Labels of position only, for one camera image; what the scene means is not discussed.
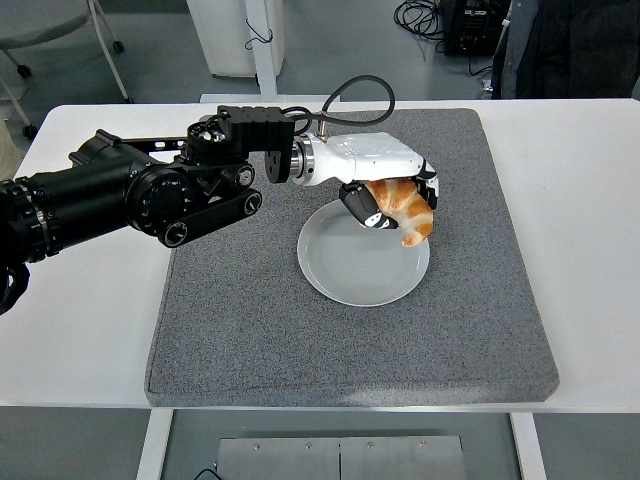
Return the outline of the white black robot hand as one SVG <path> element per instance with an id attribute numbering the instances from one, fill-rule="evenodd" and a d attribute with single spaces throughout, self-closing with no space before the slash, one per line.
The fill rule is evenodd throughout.
<path id="1" fill-rule="evenodd" d="M 399 228 L 407 245 L 430 235 L 439 179 L 428 161 L 400 140 L 388 133 L 337 135 L 326 141 L 303 135 L 296 148 L 296 184 L 337 179 L 340 201 L 362 226 Z"/>

